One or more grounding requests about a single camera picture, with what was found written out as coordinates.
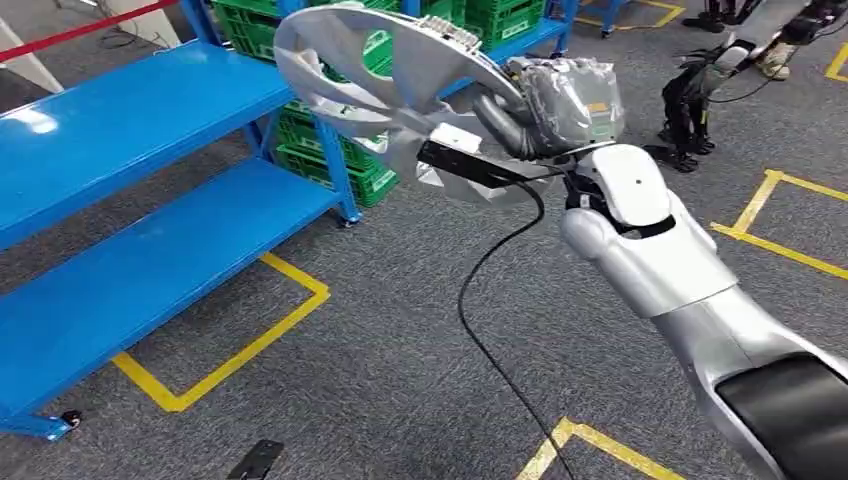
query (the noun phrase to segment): red barrier rope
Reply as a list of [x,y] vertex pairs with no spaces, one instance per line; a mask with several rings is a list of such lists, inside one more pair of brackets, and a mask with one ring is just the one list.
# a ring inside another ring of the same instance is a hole
[[34,42],[30,42],[19,47],[3,50],[2,52],[0,52],[0,63],[3,63],[6,60],[15,57],[20,57],[21,55],[26,55],[27,53],[32,53],[38,50],[45,49],[51,45],[62,43],[72,38],[79,37],[80,35],[85,35],[86,33],[91,33],[96,30],[100,30],[101,28],[116,25],[118,23],[123,22],[124,20],[129,20],[131,18],[144,15],[145,13],[150,13],[154,10],[159,10],[162,7],[167,7],[168,5],[172,5],[174,3],[177,3],[178,1],[179,0],[157,0],[156,2],[153,2],[150,5],[145,5],[141,8],[130,10],[127,13],[115,15],[114,17],[104,18],[103,20],[99,20],[94,23],[89,23],[88,25],[83,25],[81,27],[77,27],[62,33],[57,33],[56,35],[51,35],[47,38],[42,38],[41,40],[36,40]]

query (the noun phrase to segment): green plastic basket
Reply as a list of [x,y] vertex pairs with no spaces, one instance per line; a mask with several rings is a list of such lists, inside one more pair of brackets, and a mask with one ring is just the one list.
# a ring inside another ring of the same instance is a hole
[[213,0],[213,2],[242,10],[251,10],[271,17],[276,17],[279,12],[277,0]]
[[215,1],[212,5],[221,28],[236,51],[274,61],[274,34],[280,24],[278,18],[229,3]]
[[[277,147],[277,164],[302,177],[333,188],[327,162],[323,157],[309,155],[285,146]],[[350,186],[356,202],[363,207],[373,207],[398,183],[395,172],[375,164],[367,170],[347,167]]]
[[[398,0],[365,2],[366,6],[399,11]],[[280,25],[276,2],[272,0],[213,0],[212,7],[221,28],[239,53],[274,61],[274,34]],[[385,31],[371,34],[365,44],[363,61],[373,69],[392,55],[391,36]]]
[[309,111],[309,107],[306,106],[305,103],[300,100],[292,100],[287,103],[283,107],[283,111],[280,112],[280,116],[289,116],[294,117],[298,120],[305,120],[307,122],[312,122],[312,112]]
[[544,0],[478,0],[466,5],[466,28],[478,34],[489,50],[533,29],[544,7]]
[[[323,157],[324,146],[318,138],[315,124],[311,120],[304,121],[299,117],[281,115],[277,126],[277,138],[282,146],[295,149],[305,154]],[[377,161],[365,153],[358,145],[346,138],[339,138],[345,163],[352,168],[367,170],[377,165]]]
[[436,0],[421,2],[421,16],[441,17],[462,27],[465,23],[465,0]]

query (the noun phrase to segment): black wire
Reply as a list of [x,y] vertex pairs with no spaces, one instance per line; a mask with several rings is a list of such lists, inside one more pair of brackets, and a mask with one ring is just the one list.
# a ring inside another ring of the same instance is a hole
[[794,57],[795,54],[798,53],[798,50],[800,50],[800,48],[796,48],[792,53],[790,53],[789,56],[786,57],[786,60],[783,63],[780,64],[780,67],[775,69],[774,73],[772,73],[771,76],[768,77],[766,79],[766,81],[762,83],[762,85],[751,90],[750,92],[746,93],[745,95],[735,97],[735,98],[728,98],[727,100],[713,100],[712,98],[709,98],[708,100],[710,101],[710,103],[733,103],[733,102],[738,102],[739,100],[744,100],[744,99],[750,97],[751,95],[754,95],[755,93],[759,92],[760,90],[766,88],[766,85],[771,83],[772,80],[774,80],[775,77],[777,77],[777,74],[780,73],[780,70],[783,67],[785,67],[789,63],[790,60],[792,60],[792,57]]
[[[112,8],[106,3],[106,1],[107,0],[97,1],[96,8],[103,18],[114,16]],[[138,40],[138,23],[136,23],[133,19],[130,19],[129,22],[133,25],[133,30],[135,30],[134,33],[125,32],[120,26],[115,25],[97,39],[97,45],[104,50],[115,50],[135,43]]]
[[821,33],[821,34],[819,34],[819,35],[818,35],[818,36],[816,36],[816,38],[814,38],[814,39],[813,39],[810,43],[815,42],[816,40],[820,39],[821,37],[826,37],[826,36],[828,36],[828,35],[833,35],[834,33],[839,33],[839,31],[840,31],[840,30],[842,30],[842,29],[843,29],[843,28],[845,28],[845,27],[848,27],[848,19],[846,19],[846,20],[845,20],[845,23],[843,23],[841,27],[837,28],[836,30],[831,30],[831,31],[829,31],[829,32],[827,32],[827,33]]
[[[562,174],[562,172],[552,173],[552,174],[545,175],[544,177],[556,176],[556,175],[561,175],[561,174]],[[539,193],[536,192],[536,190],[533,190],[532,187],[528,186],[524,182],[516,182],[515,185],[518,186],[519,188],[521,188],[522,190],[524,190],[525,192],[527,192],[527,194],[530,195],[530,197],[533,198],[533,200],[536,202],[536,207],[538,208],[538,213],[536,214],[536,218],[534,218],[533,220],[531,220],[529,223],[527,223],[523,227],[519,228],[518,230],[516,230],[516,231],[510,233],[509,235],[507,235],[506,237],[502,238],[500,241],[498,241],[498,243],[496,243],[492,248],[490,248],[480,258],[480,260],[477,261],[477,263],[471,269],[471,272],[468,274],[467,277],[465,277],[465,281],[462,282],[462,287],[459,289],[459,298],[457,299],[457,302],[456,302],[456,308],[457,308],[457,312],[459,313],[459,321],[462,322],[462,326],[463,326],[463,328],[465,328],[465,332],[468,334],[469,337],[471,337],[471,340],[474,341],[474,344],[477,345],[477,348],[479,348],[480,351],[483,352],[483,355],[485,355],[486,358],[489,359],[489,363],[491,363],[492,366],[495,367],[495,370],[497,370],[498,373],[500,373],[501,377],[504,379],[506,384],[509,385],[510,389],[512,389],[512,393],[514,393],[515,396],[518,397],[519,400],[521,400],[521,403],[524,404],[524,407],[527,409],[528,412],[530,412],[530,415],[533,416],[533,419],[536,421],[536,424],[539,426],[539,429],[542,430],[542,433],[545,435],[545,437],[548,439],[548,441],[551,442],[551,445],[553,445],[554,451],[556,452],[556,455],[557,455],[557,458],[559,458],[559,461],[562,464],[565,471],[568,472],[569,478],[571,478],[571,480],[575,480],[576,477],[574,476],[574,473],[571,472],[571,468],[569,468],[568,463],[566,463],[565,458],[562,456],[562,454],[559,451],[561,445],[557,444],[557,442],[553,438],[553,435],[551,435],[550,431],[548,430],[548,427],[542,421],[542,418],[539,416],[538,413],[536,413],[536,410],[530,404],[530,401],[527,399],[527,397],[524,395],[524,393],[522,393],[522,391],[518,388],[518,386],[512,381],[512,379],[509,377],[509,375],[503,369],[501,364],[489,352],[489,350],[486,348],[486,346],[483,345],[483,342],[480,340],[480,338],[477,336],[477,334],[474,333],[474,330],[471,329],[471,327],[468,325],[468,320],[465,318],[465,308],[464,308],[465,292],[468,290],[468,286],[471,284],[471,281],[474,279],[474,275],[476,275],[477,271],[480,270],[480,267],[482,267],[483,264],[486,262],[486,260],[488,260],[489,257],[491,257],[499,248],[504,246],[504,244],[506,244],[507,242],[509,242],[513,238],[521,235],[522,233],[526,232],[527,230],[530,230],[531,228],[535,227],[536,225],[539,224],[539,222],[542,221],[543,218],[545,218],[545,202],[542,201],[542,197],[539,196]]]
[[[820,34],[816,35],[816,36],[815,36],[812,40],[810,40],[810,43],[808,43],[806,46],[810,46],[810,45],[812,45],[812,44],[813,44],[813,42],[815,42],[816,40],[818,40],[818,39],[820,39],[820,38],[822,38],[822,37],[827,37],[828,35],[833,35],[834,33],[839,32],[840,30],[842,30],[842,29],[843,29],[843,28],[845,28],[846,26],[848,26],[848,20],[846,20],[846,21],[845,21],[845,23],[843,23],[843,24],[842,24],[842,26],[841,26],[841,27],[839,27],[839,28],[837,28],[836,30],[832,30],[832,31],[827,32],[827,33],[820,33]],[[774,73],[772,73],[772,74],[771,74],[771,76],[770,76],[768,79],[766,79],[766,81],[765,81],[765,82],[763,82],[763,84],[762,84],[762,85],[760,85],[759,87],[755,88],[754,90],[752,90],[752,91],[750,91],[750,92],[746,93],[745,95],[742,95],[742,96],[739,96],[739,97],[736,97],[736,98],[729,98],[729,99],[727,99],[727,100],[713,100],[712,98],[710,98],[710,99],[708,99],[708,100],[710,101],[710,103],[733,103],[733,102],[737,102],[737,101],[739,101],[739,100],[743,100],[743,99],[745,99],[745,98],[750,97],[751,95],[753,95],[753,94],[755,94],[755,93],[759,92],[760,90],[762,90],[762,89],[766,88],[766,85],[768,85],[769,83],[771,83],[771,82],[772,82],[772,80],[774,80],[774,78],[777,76],[777,74],[778,74],[778,73],[780,73],[780,70],[781,70],[783,67],[785,67],[787,64],[789,64],[789,61],[790,61],[790,60],[792,60],[792,57],[794,57],[796,53],[798,53],[798,50],[801,50],[801,48],[800,48],[800,47],[799,47],[799,48],[796,48],[796,49],[795,49],[795,50],[794,50],[791,54],[789,54],[789,56],[786,58],[786,61],[785,61],[785,62],[783,62],[783,63],[780,65],[780,68],[776,69],[776,70],[774,71]]]

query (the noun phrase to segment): yellow floor marking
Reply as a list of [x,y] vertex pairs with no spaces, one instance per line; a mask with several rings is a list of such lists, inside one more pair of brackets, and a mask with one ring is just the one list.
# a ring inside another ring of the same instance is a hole
[[832,78],[833,80],[839,80],[840,82],[848,82],[848,76],[839,74],[846,61],[848,61],[848,42],[846,42],[845,45],[842,45],[842,50],[840,50],[839,53],[836,54],[836,57],[834,57],[833,61],[830,62],[830,66],[827,67],[827,71],[824,73],[824,76]]
[[[586,6],[586,5],[589,5],[590,3],[594,2],[594,1],[595,0],[584,0],[580,5]],[[656,2],[654,0],[631,0],[631,1],[634,2],[634,3],[641,3],[641,4],[644,4],[644,5],[650,5],[652,7],[664,8],[664,9],[668,10],[668,13],[666,13],[657,23],[655,23],[653,25],[623,25],[623,26],[613,25],[614,30],[626,31],[626,30],[632,30],[632,29],[637,29],[637,28],[660,28],[660,27],[664,27],[668,24],[668,22],[674,20],[678,15],[680,15],[681,13],[686,11],[686,8],[681,7],[679,5],[672,5],[672,4],[669,4],[669,3]],[[589,25],[594,25],[596,27],[602,27],[604,25],[604,23],[602,21],[594,20],[594,19],[591,19],[591,18],[580,17],[580,16],[575,16],[574,20],[577,21],[577,22],[580,22],[580,23],[586,23],[586,24],[589,24]]]
[[806,188],[807,190],[812,190],[816,193],[822,193],[824,195],[828,195],[837,200],[842,200],[844,202],[848,202],[848,193],[840,192],[838,190],[834,190],[832,188],[825,187],[824,185],[819,185],[818,183],[813,183],[798,177],[793,177],[792,175],[783,174],[781,180],[784,182],[791,183],[793,185],[798,185],[799,187]]
[[[603,433],[588,425],[577,424],[563,417],[551,432],[560,448],[572,436],[580,437],[592,446],[612,455],[618,460],[630,465],[640,472],[657,480],[684,480],[680,475],[652,461],[650,458],[636,453]],[[556,458],[551,442],[546,440],[536,451],[536,455],[527,462],[516,480],[539,480]]]
[[778,245],[774,242],[769,242],[768,240],[764,240],[759,237],[755,237],[750,233],[738,232],[731,227],[725,227],[724,225],[720,225],[718,223],[711,223],[710,226],[713,230],[717,232],[721,232],[725,235],[731,236],[737,240],[742,240],[743,242],[748,242],[752,245],[756,245],[760,248],[764,248],[772,253],[776,253],[778,255],[783,255],[784,257],[791,258],[796,262],[803,263],[805,265],[809,265],[813,268],[817,268],[825,273],[829,273],[833,276],[842,278],[844,280],[848,280],[848,270],[844,268],[837,267],[836,265],[831,265],[827,262],[823,262],[817,258],[813,258],[809,255],[804,255],[801,252],[796,252],[790,248],[786,248],[783,245]]
[[124,374],[166,412],[182,412],[190,407],[194,402],[232,375],[233,372],[243,367],[268,345],[297,325],[298,322],[303,320],[304,317],[309,315],[330,297],[330,288],[327,285],[298,270],[295,266],[276,255],[265,253],[260,257],[260,260],[312,291],[313,295],[300,304],[293,312],[281,318],[273,327],[260,335],[250,345],[191,387],[187,392],[179,396],[174,395],[126,352],[116,355],[112,359],[112,363],[120,368]]
[[763,181],[762,185],[760,185],[760,188],[757,189],[757,192],[751,198],[751,201],[748,202],[748,206],[746,206],[745,210],[742,211],[742,215],[739,215],[739,219],[733,224],[733,229],[735,231],[748,231],[748,227],[754,223],[754,218],[756,218],[757,214],[760,213],[760,209],[763,208],[763,205],[765,205],[766,200],[768,200],[771,192],[774,191],[774,187],[776,187],[780,182],[781,177],[783,177],[783,172],[766,170],[766,179]]
[[766,200],[768,200],[769,196],[774,191],[775,186],[777,186],[779,182],[791,183],[793,185],[806,188],[807,190],[848,202],[848,193],[840,192],[802,178],[793,177],[792,175],[787,175],[777,170],[766,170],[766,179],[760,185],[760,188],[757,189],[757,192],[754,194],[754,197],[751,198],[751,201],[748,202],[748,205],[739,216],[739,219],[736,220],[736,223],[734,223],[732,227],[726,227],[719,223],[712,222],[710,223],[710,227],[717,232],[721,232],[737,240],[748,242],[772,253],[783,255],[784,257],[791,258],[796,262],[803,263],[804,265],[817,268],[825,273],[848,280],[848,270],[844,268],[837,267],[836,265],[821,261],[801,252],[796,252],[791,248],[786,248],[783,245],[770,242],[748,233],[748,227],[750,227],[751,223],[754,222],[754,219],[757,217],[760,209],[763,208]]
[[[556,428],[551,431],[551,436],[554,438],[554,442],[559,445],[559,448],[562,449],[565,446],[565,442],[571,438],[572,433],[574,433],[574,424],[567,418],[562,417]],[[539,450],[536,451],[536,455],[533,455],[533,458],[527,462],[524,470],[515,477],[515,480],[539,480],[542,478],[545,470],[551,466],[551,462],[555,458],[556,450],[554,450],[554,446],[551,445],[550,440],[545,440],[542,446],[539,447]]]

